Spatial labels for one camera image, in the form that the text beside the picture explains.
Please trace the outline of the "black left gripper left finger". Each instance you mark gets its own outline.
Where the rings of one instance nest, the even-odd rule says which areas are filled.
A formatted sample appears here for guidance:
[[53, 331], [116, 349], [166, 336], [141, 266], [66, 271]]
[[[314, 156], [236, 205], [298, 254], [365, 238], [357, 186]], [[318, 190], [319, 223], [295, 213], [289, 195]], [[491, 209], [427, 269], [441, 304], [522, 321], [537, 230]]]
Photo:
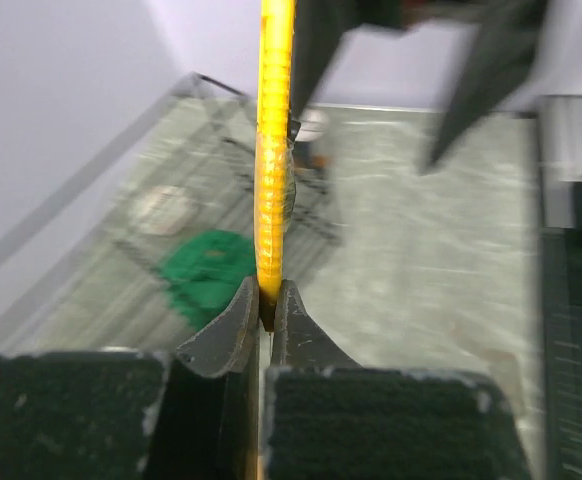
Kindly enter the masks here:
[[256, 479], [258, 288], [242, 281], [226, 309], [176, 351], [163, 401], [165, 479]]

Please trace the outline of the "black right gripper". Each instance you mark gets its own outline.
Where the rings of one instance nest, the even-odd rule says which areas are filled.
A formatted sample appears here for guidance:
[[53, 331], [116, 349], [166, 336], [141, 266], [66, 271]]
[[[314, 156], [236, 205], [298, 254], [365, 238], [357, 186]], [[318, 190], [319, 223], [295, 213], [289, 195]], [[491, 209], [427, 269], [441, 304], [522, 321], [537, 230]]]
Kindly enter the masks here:
[[299, 1], [290, 102], [300, 117], [348, 38], [401, 37], [433, 22], [474, 28], [442, 88], [443, 116], [421, 171], [430, 173], [480, 119], [531, 82], [582, 95], [582, 1]]

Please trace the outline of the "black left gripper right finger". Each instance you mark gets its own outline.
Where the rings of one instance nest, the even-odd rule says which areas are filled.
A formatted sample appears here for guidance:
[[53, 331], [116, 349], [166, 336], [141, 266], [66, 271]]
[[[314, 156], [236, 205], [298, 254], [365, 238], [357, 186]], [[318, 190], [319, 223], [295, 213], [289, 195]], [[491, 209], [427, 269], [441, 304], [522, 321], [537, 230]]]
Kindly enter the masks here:
[[361, 368], [308, 314], [297, 285], [284, 280], [275, 310], [268, 371], [333, 373]]

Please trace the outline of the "yellow utility knife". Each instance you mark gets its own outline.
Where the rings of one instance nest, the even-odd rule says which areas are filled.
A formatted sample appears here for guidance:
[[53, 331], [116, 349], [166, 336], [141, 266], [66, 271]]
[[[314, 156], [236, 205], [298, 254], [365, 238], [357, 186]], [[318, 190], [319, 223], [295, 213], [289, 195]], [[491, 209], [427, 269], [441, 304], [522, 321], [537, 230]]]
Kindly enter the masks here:
[[284, 195], [293, 52], [293, 0], [261, 2], [254, 169], [254, 240], [259, 316], [274, 330], [283, 272]]

